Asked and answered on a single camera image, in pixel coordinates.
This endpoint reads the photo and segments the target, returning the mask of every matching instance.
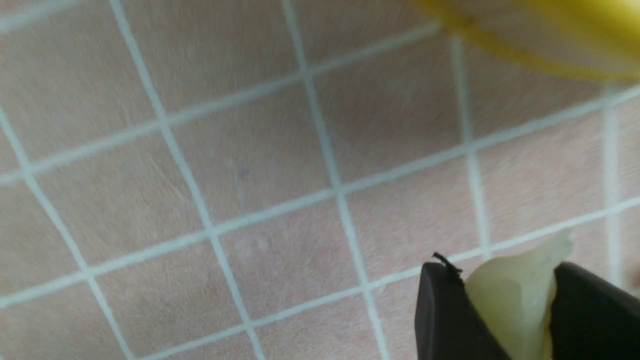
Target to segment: pale yellow material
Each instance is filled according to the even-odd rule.
[[[572,251],[568,231],[523,254],[482,264],[466,281],[469,300],[513,360],[549,360],[554,268]]]

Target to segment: yellow rim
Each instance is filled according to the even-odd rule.
[[[558,76],[587,79],[592,81],[605,81],[612,79],[632,81],[640,79],[639,73],[604,72],[585,67],[573,67],[538,56],[523,49],[515,49],[504,42],[501,42],[491,33],[477,27],[472,19],[466,18],[462,13],[452,8],[450,5],[444,4],[443,0],[419,0],[419,4],[427,10],[430,15],[435,15],[440,18],[445,27],[463,33],[465,38],[474,44],[477,44],[498,56],[521,63],[527,67],[544,72],[550,72]]]

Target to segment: white grout line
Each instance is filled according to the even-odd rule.
[[[464,144],[473,141],[474,128],[471,119],[471,111],[469,110],[469,91],[467,87],[467,74],[465,67],[465,48],[463,39],[459,36],[453,36],[450,40],[451,45],[451,65],[456,84],[456,97],[458,98],[458,116],[462,128],[462,139]],[[484,193],[482,186],[482,177],[480,165],[478,164],[477,154],[473,148],[467,152],[467,172],[469,178],[469,187],[473,197],[474,209],[476,212],[476,223],[478,231],[478,240],[483,250],[484,260],[491,259],[491,238],[489,232],[489,221],[484,205]]]
[[[613,96],[612,84],[605,88],[605,98]],[[613,208],[618,204],[618,116],[608,103],[604,110],[603,151],[604,151],[604,193],[605,206]],[[620,249],[620,218],[610,212],[606,216],[607,248],[609,255],[609,279],[619,288],[624,286],[622,250]]]
[[[128,130],[109,138],[103,138],[87,145],[57,153],[42,161],[36,161],[31,165],[31,169],[34,174],[41,174],[53,168],[68,165],[81,158],[86,158],[92,154],[114,149],[115,147],[135,141],[135,139],[139,137],[150,135],[159,130],[160,126],[157,121],[149,121],[138,126],[130,127]]]
[[[464,252],[462,254],[458,254],[458,255],[453,255],[453,256],[447,256],[447,260],[449,260],[451,263],[457,263],[459,261],[463,261],[463,260],[468,260],[471,258],[474,258],[476,256],[481,256],[484,254],[484,249],[482,249],[481,247],[471,250],[471,251],[467,251]],[[402,281],[405,279],[408,279],[410,277],[414,277],[414,276],[418,276],[420,275],[420,272],[422,271],[422,265],[420,266],[416,266],[415,268],[411,268],[409,270],[405,270],[402,272],[397,272],[395,274],[390,274],[387,276],[384,276],[378,280],[372,281],[371,283],[369,283],[369,287],[371,288],[379,288],[381,286],[384,285],[389,285],[393,282],[396,281]]]
[[[399,49],[404,45],[418,42],[423,38],[435,35],[440,31],[440,29],[440,24],[434,22],[432,24],[423,26],[413,31],[409,31],[402,35],[382,40],[373,46],[356,50],[349,55],[337,56],[335,58],[329,59],[328,61],[321,63],[320,65],[313,66],[309,70],[309,72],[311,73],[311,76],[324,74],[325,72],[333,71],[337,68],[351,65],[352,63],[356,63],[362,59],[387,53]]]
[[[300,74],[298,73],[285,76],[284,78],[267,81],[265,83],[255,85],[251,88],[242,90],[235,94],[222,97],[221,99],[213,100],[203,105],[187,108],[177,114],[169,116],[168,121],[171,125],[181,124],[198,117],[203,117],[215,111],[221,111],[233,106],[260,99],[261,97],[278,92],[283,88],[291,86],[299,81]]]
[[[49,199],[46,197],[46,195],[40,188],[40,185],[38,185],[35,178],[33,177],[33,174],[31,173],[31,164],[29,163],[29,158],[27,157],[27,154],[24,151],[22,144],[20,144],[20,140],[18,140],[17,135],[13,131],[11,124],[9,123],[9,120],[6,117],[6,113],[4,112],[4,109],[2,109],[2,107],[0,107],[0,126],[2,127],[7,139],[9,140],[11,147],[13,147],[13,151],[15,152],[16,158],[18,159],[18,163],[20,164],[20,167],[24,172],[24,180],[27,183],[27,186],[29,186],[29,189],[37,199],[38,203],[40,203],[41,207],[44,209],[44,211],[47,213],[47,215],[51,219],[51,222],[60,232],[62,239],[64,240],[65,244],[71,251],[71,255],[73,256],[78,267],[80,268],[81,273],[84,274],[84,276],[86,277],[86,280],[89,283],[89,287],[91,288],[91,291],[93,292],[93,295],[95,296],[98,302],[98,305],[102,309],[104,316],[109,322],[109,325],[111,326],[111,330],[113,330],[113,334],[115,335],[118,341],[118,344],[122,349],[122,352],[124,353],[124,355],[127,357],[128,360],[133,360],[134,359],[133,354],[131,354],[129,347],[127,346],[127,343],[124,340],[122,333],[120,332],[120,328],[118,327],[118,324],[116,323],[116,320],[113,317],[111,308],[109,308],[109,305],[107,304],[106,299],[104,298],[104,294],[102,293],[102,290],[100,290],[100,288],[98,287],[98,284],[95,281],[95,279],[88,273],[88,265],[84,260],[82,254],[80,253],[80,249],[78,248],[77,243],[74,241],[73,237],[71,237],[71,233],[69,232],[67,226],[64,224],[64,222],[60,218],[60,215],[54,208],[53,204],[51,204],[51,201],[49,201]]]
[[[201,347],[201,346],[209,344],[209,343],[214,343],[216,341],[224,340],[224,339],[229,338],[229,337],[231,337],[233,335],[237,335],[237,334],[243,332],[244,330],[246,330],[246,327],[244,325],[234,326],[234,327],[231,327],[231,328],[229,328],[227,330],[223,330],[221,332],[217,332],[215,334],[212,334],[212,335],[209,335],[209,336],[205,336],[204,338],[200,338],[200,339],[197,339],[197,340],[189,341],[188,343],[184,343],[184,344],[178,345],[176,347],[168,348],[168,349],[166,349],[166,350],[164,350],[162,352],[158,352],[158,353],[153,354],[151,356],[142,357],[140,360],[161,360],[161,359],[164,359],[166,357],[170,357],[172,355],[179,354],[181,352],[192,350],[194,348]]]
[[[11,184],[15,184],[18,181],[24,179],[24,175],[22,174],[22,170],[14,170],[12,172],[8,172],[6,174],[0,175],[0,186],[8,186]]]
[[[594,220],[598,220],[601,218],[604,218],[607,216],[607,214],[609,213],[619,213],[621,211],[624,211],[628,208],[633,208],[636,206],[640,206],[640,197],[635,198],[635,199],[631,199],[628,201],[625,201],[624,203],[618,204],[616,207],[609,209],[609,210],[601,210],[601,211],[597,211],[595,213],[591,213],[591,214],[587,214],[587,215],[583,215],[581,217],[577,217],[577,218],[573,218],[558,224],[554,224],[552,226],[548,226],[546,228],[543,229],[539,229],[537,231],[533,231],[531,233],[525,234],[523,236],[519,236],[517,238],[513,238],[510,239],[508,241],[503,241],[500,243],[497,243],[495,245],[492,245],[492,250],[504,250],[510,247],[514,247],[520,244],[523,244],[527,241],[536,239],[536,238],[540,238],[542,236],[545,235],[549,235],[549,234],[554,234],[557,233],[560,230],[566,229],[568,227],[574,227],[580,224],[585,224],[587,222],[590,221],[594,221]],[[468,252],[464,252],[462,254],[457,254],[457,255],[453,255],[448,257],[449,261],[451,261],[452,263],[457,263],[459,261],[463,261],[466,259],[470,259],[470,258],[474,258],[476,256],[481,256],[483,255],[483,250],[481,248],[478,249],[474,249]],[[401,281],[404,279],[408,279],[410,277],[414,277],[420,274],[420,269],[421,266],[417,266],[415,268],[411,268],[409,270],[405,270],[402,272],[398,272],[398,273],[394,273],[394,274],[390,274],[387,275],[385,277],[382,277],[381,279],[375,280],[373,282],[369,283],[369,288],[370,289],[375,289],[375,288],[379,288],[388,284],[391,284],[393,282],[396,281]],[[14,305],[14,304],[20,304],[21,302],[27,301],[27,300],[31,300],[37,297],[41,297],[43,295],[46,295],[47,293],[50,292],[54,292],[54,291],[58,291],[62,288],[66,288],[68,286],[71,286],[73,284],[77,284],[81,281],[85,280],[85,275],[78,273],[78,274],[74,274],[74,275],[70,275],[68,277],[62,277],[59,279],[56,279],[55,281],[51,281],[48,282],[47,284],[43,284],[41,286],[36,286],[34,288],[30,288],[27,289],[25,291],[21,291],[20,293],[16,293],[13,295],[9,295],[8,297],[4,297],[0,299],[0,308],[2,307],[6,307],[9,305]],[[321,297],[319,299],[315,299],[315,300],[311,300],[308,301],[306,303],[302,303],[300,305],[294,306],[292,308],[286,309],[284,311],[281,311],[279,313],[273,314],[273,315],[269,315],[266,316],[264,318],[255,320],[252,322],[253,327],[262,327],[265,325],[268,325],[270,323],[273,323],[275,321],[279,321],[279,320],[283,320],[284,318],[290,317],[290,316],[294,316],[297,315],[299,313],[302,313],[304,311],[308,311],[311,310],[315,307],[318,306],[322,306],[322,305],[326,305],[329,304],[331,302],[335,302],[338,301],[340,299],[344,299],[346,297],[349,296],[353,296],[356,295],[360,292],[363,291],[363,288],[361,286],[357,286],[355,288],[350,288],[350,289],[346,289],[346,290],[342,290],[342,291],[338,291],[337,293],[333,293],[330,295],[327,295],[325,297]],[[165,357],[177,354],[179,352],[185,351],[185,350],[190,350],[192,348],[196,348],[208,343],[212,343],[218,340],[222,340],[224,338],[227,338],[231,335],[240,333],[242,331],[244,331],[246,329],[245,326],[243,325],[239,325],[236,327],[232,327],[230,329],[221,331],[221,332],[217,332],[216,334],[212,334],[210,336],[206,336],[202,339],[199,340],[194,340],[194,341],[190,341],[188,343],[185,344],[181,344],[178,345],[176,347],[170,348],[168,350],[165,350],[163,352],[160,352],[158,354],[154,354],[148,357],[145,357],[144,359],[141,360],[160,360],[163,359]]]
[[[324,161],[326,162],[326,168],[329,172],[329,179],[333,189],[338,191],[340,188],[340,174],[335,163],[335,154],[333,153],[331,140],[326,129],[326,124],[324,123],[322,111],[320,109],[320,105],[318,104],[317,94],[313,84],[313,75],[308,68],[307,59],[304,54],[302,36],[300,35],[300,31],[298,30],[298,25],[296,23],[296,14],[293,9],[293,5],[291,4],[291,0],[282,0],[282,8],[287,22],[287,27],[289,28],[289,33],[291,34],[291,37],[293,39],[294,48],[296,50],[296,57],[298,58],[298,65],[300,66],[300,72],[302,73],[303,81],[305,84],[309,107],[311,109],[312,118],[316,126],[318,138],[320,140]],[[382,329],[382,323],[380,322],[380,317],[378,316],[378,310],[376,309],[373,295],[371,293],[371,290],[369,289],[369,280],[367,279],[367,272],[365,270],[364,260],[362,259],[362,252],[360,251],[360,247],[358,245],[358,238],[356,237],[351,214],[349,213],[347,201],[343,193],[338,193],[337,202],[340,212],[340,220],[348,239],[351,254],[353,255],[353,262],[356,267],[358,279],[361,286],[364,287],[362,295],[367,306],[367,312],[369,314],[373,333],[378,344],[378,350],[380,351],[382,360],[390,360],[391,356],[389,355],[389,350],[387,348],[387,342],[385,340],[385,335]]]
[[[303,313],[305,311],[308,311],[308,310],[311,310],[311,309],[315,309],[316,307],[327,305],[327,304],[330,304],[332,302],[335,302],[335,301],[338,301],[338,300],[342,300],[342,299],[344,299],[346,297],[357,295],[357,294],[361,293],[362,290],[363,290],[362,287],[356,286],[354,288],[350,288],[350,289],[338,291],[336,293],[332,293],[331,295],[327,295],[325,297],[321,297],[321,298],[318,298],[318,299],[315,299],[315,300],[304,302],[304,303],[302,303],[300,305],[290,307],[289,309],[286,309],[286,310],[281,311],[279,313],[275,313],[273,315],[269,315],[269,316],[266,316],[264,318],[258,319],[258,320],[253,322],[253,326],[262,327],[262,326],[268,325],[270,323],[274,323],[276,321],[283,320],[283,319],[286,319],[288,317]]]
[[[46,294],[50,294],[64,288],[68,288],[75,284],[79,284],[80,282],[83,282],[85,280],[86,276],[81,272],[77,272],[71,275],[64,275],[63,277],[59,277],[53,281],[49,281],[44,284],[40,284],[32,288],[28,288],[0,298],[0,309],[4,309],[10,305],[21,304],[38,297],[42,297]]]
[[[170,252],[183,249],[190,245],[205,241],[208,235],[204,231],[191,233],[186,236],[177,238],[176,240],[167,241],[153,247],[146,248],[141,251],[132,252],[120,258],[109,260],[102,264],[96,265],[89,269],[93,276],[104,275],[108,272],[119,270],[127,266],[135,265],[158,256],[166,255]]]
[[[45,0],[0,18],[0,34],[15,31],[87,0]]]
[[[242,217],[231,219],[229,221],[216,225],[216,234],[222,235],[249,225],[257,224],[259,222],[279,217],[280,215],[307,208],[318,202],[331,199],[335,196],[335,194],[336,193],[333,190],[321,190],[310,195],[283,202],[269,209],[256,211]]]
[[[236,280],[234,279],[234,275],[231,271],[231,267],[229,266],[224,250],[222,249],[222,245],[220,244],[220,239],[216,235],[214,226],[211,223],[211,217],[209,215],[209,210],[207,209],[207,204],[205,203],[204,198],[202,197],[202,193],[200,192],[198,184],[196,183],[195,178],[193,177],[193,173],[191,172],[191,169],[187,164],[187,161],[184,159],[184,155],[180,151],[180,148],[178,146],[177,141],[175,140],[175,137],[173,136],[173,133],[171,132],[171,128],[166,116],[166,112],[151,82],[151,76],[142,58],[142,54],[138,49],[136,39],[133,35],[133,32],[131,31],[131,28],[127,21],[127,17],[124,13],[124,9],[122,8],[122,4],[120,3],[120,0],[109,0],[109,2],[111,3],[111,7],[115,14],[116,20],[118,21],[118,27],[120,28],[120,32],[122,33],[122,36],[125,39],[125,43],[129,48],[129,52],[131,53],[134,63],[136,64],[136,68],[138,70],[138,73],[140,74],[140,79],[142,80],[145,90],[147,91],[147,95],[149,96],[149,99],[151,100],[151,103],[156,112],[156,116],[158,117],[158,121],[160,121],[160,128],[164,136],[164,140],[167,146],[169,147],[169,151],[171,152],[171,155],[173,156],[174,161],[178,165],[178,168],[180,169],[180,172],[185,182],[187,183],[189,190],[191,191],[191,194],[196,204],[196,208],[198,210],[198,214],[200,215],[200,218],[204,225],[205,232],[209,235],[211,239],[211,245],[213,246],[216,257],[218,258],[218,265],[222,269],[222,272],[227,280],[227,284],[229,286],[229,289],[231,290],[231,295],[234,299],[234,302],[236,303],[236,308],[238,310],[238,313],[240,314],[240,317],[242,318],[243,324],[245,327],[247,327],[246,331],[247,331],[247,334],[249,335],[249,339],[251,341],[253,351],[255,353],[255,357],[258,360],[264,360],[264,354],[262,353],[262,347],[260,346],[260,341],[258,340],[258,336],[256,335],[255,329],[250,326],[251,319],[244,306],[244,302],[242,300],[242,296],[240,295],[238,285],[236,283]]]

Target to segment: beige tile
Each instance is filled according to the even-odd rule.
[[[640,196],[640,98],[618,106],[618,200]]]
[[[466,169],[458,158],[349,196],[370,279],[479,246]]]
[[[358,285],[334,200],[222,237],[252,318]]]
[[[521,254],[535,248],[544,241],[551,240],[553,237],[554,235],[542,236],[541,238],[536,238],[523,244],[494,252],[493,256]],[[571,239],[573,242],[573,252],[567,261],[576,263],[605,280],[610,280],[609,247],[607,246],[605,221],[594,220],[575,226],[571,229]]]
[[[42,0],[0,0],[0,16],[17,13]]]
[[[479,152],[493,242],[601,210],[601,115]]]
[[[293,0],[309,62],[345,55],[427,23],[410,0]]]
[[[77,270],[71,251],[24,183],[0,186],[0,295]]]
[[[256,360],[246,333],[167,357],[167,360]]]
[[[280,1],[125,0],[124,7],[168,111],[298,68]]]
[[[38,181],[89,264],[202,228],[160,135],[61,167]]]
[[[329,73],[316,85],[345,181],[461,142],[445,37]]]
[[[214,221],[329,187],[301,86],[177,126],[174,132]]]
[[[257,333],[267,360],[380,358],[361,296],[316,307]]]
[[[620,238],[624,287],[640,289],[640,208],[620,215]]]
[[[0,99],[34,160],[154,118],[109,2],[3,35]]]
[[[417,359],[415,346],[415,306],[420,276],[373,290],[392,359]]]
[[[87,284],[0,310],[6,360],[125,359]]]
[[[98,278],[136,357],[240,324],[209,242]]]
[[[9,140],[0,132],[0,174],[17,170],[19,167],[18,160],[15,157],[13,148]]]
[[[476,47],[467,51],[475,135],[509,129],[598,97],[601,86],[525,69]]]

